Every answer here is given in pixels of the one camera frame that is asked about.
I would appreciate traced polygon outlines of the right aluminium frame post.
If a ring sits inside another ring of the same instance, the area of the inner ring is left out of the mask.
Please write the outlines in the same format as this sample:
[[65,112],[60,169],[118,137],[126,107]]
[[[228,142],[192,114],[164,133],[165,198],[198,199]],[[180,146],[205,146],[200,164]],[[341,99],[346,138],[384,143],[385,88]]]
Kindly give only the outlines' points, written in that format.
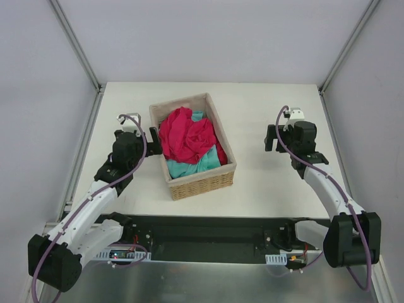
[[333,78],[336,76],[338,70],[340,69],[341,65],[343,64],[344,60],[348,56],[349,52],[353,49],[357,39],[359,38],[360,34],[364,30],[365,26],[371,19],[372,15],[374,14],[377,7],[380,5],[381,0],[371,0],[365,7],[364,12],[361,14],[358,22],[354,26],[351,34],[348,36],[347,41],[344,43],[341,51],[338,53],[331,69],[329,70],[326,78],[322,82],[322,84],[318,87],[318,91],[320,96],[323,96],[325,91],[330,86]]

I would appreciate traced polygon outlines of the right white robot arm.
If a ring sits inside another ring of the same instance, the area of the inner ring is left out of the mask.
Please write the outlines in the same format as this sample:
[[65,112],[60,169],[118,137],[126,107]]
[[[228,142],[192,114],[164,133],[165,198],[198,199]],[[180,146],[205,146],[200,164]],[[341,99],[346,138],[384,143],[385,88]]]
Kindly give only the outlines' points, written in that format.
[[333,268],[366,265],[365,248],[359,234],[363,231],[369,248],[371,264],[379,261],[381,243],[381,219],[375,212],[366,212],[346,193],[339,190],[333,177],[328,159],[316,151],[317,127],[307,121],[296,122],[293,126],[267,127],[264,139],[265,150],[272,151],[273,142],[278,140],[276,151],[292,152],[291,165],[300,178],[314,190],[325,207],[331,225],[315,236],[314,232],[294,227],[284,233],[285,244],[298,249],[311,236],[323,246],[328,264]]

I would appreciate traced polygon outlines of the left aluminium frame post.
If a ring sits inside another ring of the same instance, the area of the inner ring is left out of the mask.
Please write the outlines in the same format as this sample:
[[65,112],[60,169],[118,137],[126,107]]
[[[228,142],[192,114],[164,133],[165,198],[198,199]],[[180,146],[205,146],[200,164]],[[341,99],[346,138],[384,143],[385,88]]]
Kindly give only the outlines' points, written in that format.
[[96,76],[90,64],[90,61],[88,60],[88,57],[85,54],[85,51],[82,48],[80,41],[78,40],[70,21],[68,20],[68,16],[64,12],[64,9],[62,8],[61,3],[58,0],[48,0],[47,2],[52,12],[54,13],[57,21],[59,22],[78,62],[83,68],[87,78],[90,80],[92,87],[95,89],[97,93],[102,93],[104,86]]

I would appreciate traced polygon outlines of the teal t shirt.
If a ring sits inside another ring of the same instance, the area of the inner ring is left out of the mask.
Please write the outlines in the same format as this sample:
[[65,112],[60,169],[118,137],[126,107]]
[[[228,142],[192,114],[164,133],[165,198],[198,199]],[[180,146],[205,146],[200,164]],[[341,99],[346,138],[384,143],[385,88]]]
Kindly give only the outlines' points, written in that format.
[[[193,119],[195,121],[204,117],[202,111],[193,112]],[[169,174],[173,179],[206,172],[207,170],[219,168],[221,166],[218,160],[217,148],[215,146],[213,146],[196,164],[179,163],[174,160],[166,160],[166,162]]]

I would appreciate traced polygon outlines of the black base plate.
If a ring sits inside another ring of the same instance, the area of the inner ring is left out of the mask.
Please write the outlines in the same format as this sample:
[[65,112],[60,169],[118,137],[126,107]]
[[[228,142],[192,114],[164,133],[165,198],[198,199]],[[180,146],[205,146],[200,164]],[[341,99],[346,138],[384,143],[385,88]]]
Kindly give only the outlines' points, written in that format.
[[280,252],[317,245],[297,239],[294,218],[180,217],[132,215],[130,235],[154,261],[263,264]]

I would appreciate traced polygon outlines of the wicker basket with liner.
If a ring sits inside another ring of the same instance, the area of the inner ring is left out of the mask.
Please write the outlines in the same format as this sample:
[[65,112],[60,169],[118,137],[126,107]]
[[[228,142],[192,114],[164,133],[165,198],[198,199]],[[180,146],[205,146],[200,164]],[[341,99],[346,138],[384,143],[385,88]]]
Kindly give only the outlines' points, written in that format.
[[161,122],[179,107],[187,107],[192,110],[200,110],[212,123],[218,141],[228,159],[228,164],[219,168],[200,172],[185,177],[173,179],[168,170],[167,162],[163,155],[159,156],[165,182],[168,185],[173,200],[188,198],[198,194],[207,193],[216,189],[231,186],[237,162],[232,152],[230,143],[222,126],[220,116],[209,93],[202,93],[190,97],[170,100],[149,106],[151,125],[159,128]]

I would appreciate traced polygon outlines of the pink t shirt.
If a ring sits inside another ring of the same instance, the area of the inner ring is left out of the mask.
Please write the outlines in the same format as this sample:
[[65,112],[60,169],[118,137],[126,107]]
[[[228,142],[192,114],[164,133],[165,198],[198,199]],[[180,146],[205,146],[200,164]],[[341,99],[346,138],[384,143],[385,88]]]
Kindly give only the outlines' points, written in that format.
[[216,136],[213,123],[205,117],[195,121],[193,114],[191,109],[180,107],[161,122],[158,135],[165,159],[196,164],[215,146],[220,165],[227,164],[227,155]]

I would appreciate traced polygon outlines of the aluminium frame post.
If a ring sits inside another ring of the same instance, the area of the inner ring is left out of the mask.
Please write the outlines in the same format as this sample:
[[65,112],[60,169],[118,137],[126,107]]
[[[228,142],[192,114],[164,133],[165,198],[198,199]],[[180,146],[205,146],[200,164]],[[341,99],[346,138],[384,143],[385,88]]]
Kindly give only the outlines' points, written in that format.
[[380,5],[381,0],[371,0],[365,7],[364,12],[361,14],[358,22],[354,26],[351,34],[348,36],[347,41],[344,43],[341,51],[338,53],[331,69],[329,70],[326,78],[322,82],[322,84],[318,87],[318,91],[320,96],[323,96],[325,91],[330,86],[333,78],[336,76],[338,70],[340,69],[341,65],[343,64],[344,60],[348,56],[349,52],[353,49],[357,39],[359,38],[360,34],[364,30],[365,26],[371,19],[372,15],[374,14],[377,7]]
[[70,21],[68,20],[68,16],[64,12],[64,9],[62,8],[61,3],[58,0],[48,0],[47,2],[52,12],[54,13],[57,21],[59,22],[78,62],[83,68],[87,78],[90,80],[92,87],[95,89],[97,93],[102,93],[104,86],[96,76],[90,64],[90,61],[88,60],[88,57],[85,54],[85,51],[82,48],[80,41],[78,40]]

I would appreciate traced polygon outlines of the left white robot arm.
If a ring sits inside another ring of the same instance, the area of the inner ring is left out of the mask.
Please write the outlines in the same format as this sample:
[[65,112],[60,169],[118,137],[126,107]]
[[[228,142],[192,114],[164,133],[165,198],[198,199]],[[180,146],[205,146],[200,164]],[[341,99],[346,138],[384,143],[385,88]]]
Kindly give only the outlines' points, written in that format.
[[35,234],[29,240],[28,272],[33,289],[40,280],[67,292],[101,250],[115,242],[125,246],[132,241],[133,221],[125,215],[113,212],[97,228],[92,225],[133,180],[143,160],[162,154],[156,128],[149,130],[151,142],[137,130],[115,131],[112,152],[97,170],[83,199],[46,235]]

